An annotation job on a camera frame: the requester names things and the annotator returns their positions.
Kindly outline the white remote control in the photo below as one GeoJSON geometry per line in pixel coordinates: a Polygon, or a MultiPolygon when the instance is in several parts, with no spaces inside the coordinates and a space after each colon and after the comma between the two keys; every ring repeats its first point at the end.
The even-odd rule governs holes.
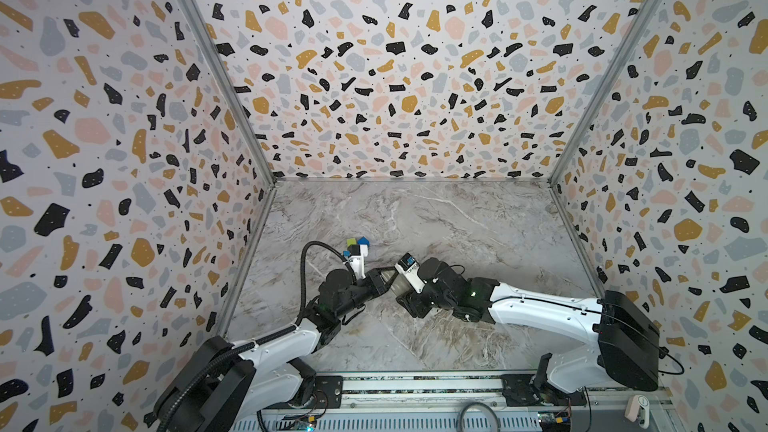
{"type": "Polygon", "coordinates": [[[395,283],[398,280],[398,277],[400,276],[399,272],[396,269],[386,269],[382,273],[382,278],[385,280],[385,285],[387,286],[388,290],[394,290],[395,289],[395,283]]]}

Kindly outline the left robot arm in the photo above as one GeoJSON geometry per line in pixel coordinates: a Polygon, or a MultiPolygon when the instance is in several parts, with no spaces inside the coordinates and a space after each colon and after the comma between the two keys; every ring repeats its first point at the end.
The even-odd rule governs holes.
{"type": "Polygon", "coordinates": [[[352,313],[386,294],[397,271],[376,268],[364,278],[331,271],[305,305],[301,323],[256,339],[206,340],[161,394],[153,412],[159,431],[227,431],[275,404],[302,406],[312,395],[314,369],[302,361],[326,346],[352,313]]]}

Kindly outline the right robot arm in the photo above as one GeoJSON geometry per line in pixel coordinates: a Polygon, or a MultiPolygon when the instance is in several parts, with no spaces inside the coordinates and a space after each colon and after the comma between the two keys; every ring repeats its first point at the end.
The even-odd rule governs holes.
{"type": "Polygon", "coordinates": [[[562,297],[524,290],[495,279],[466,278],[447,263],[418,262],[406,254],[395,265],[392,290],[414,318],[435,309],[463,322],[519,325],[579,342],[579,347],[542,356],[534,388],[563,393],[608,381],[652,392],[659,382],[658,327],[623,293],[600,298],[562,297]]]}

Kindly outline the white clip device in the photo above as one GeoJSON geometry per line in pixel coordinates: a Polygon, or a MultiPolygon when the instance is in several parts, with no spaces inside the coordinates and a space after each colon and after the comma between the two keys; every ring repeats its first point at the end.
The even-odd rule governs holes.
{"type": "Polygon", "coordinates": [[[645,395],[635,394],[627,402],[624,417],[647,430],[650,426],[650,401],[645,395]]]}

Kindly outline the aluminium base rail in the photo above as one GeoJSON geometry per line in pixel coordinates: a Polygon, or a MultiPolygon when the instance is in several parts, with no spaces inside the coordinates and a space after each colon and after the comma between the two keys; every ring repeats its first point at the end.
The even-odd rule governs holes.
{"type": "Polygon", "coordinates": [[[640,392],[616,383],[566,399],[534,399],[525,371],[332,372],[318,379],[308,412],[273,406],[245,417],[236,431],[681,431],[664,389],[640,392]],[[635,394],[650,401],[647,430],[624,417],[635,394]]]}

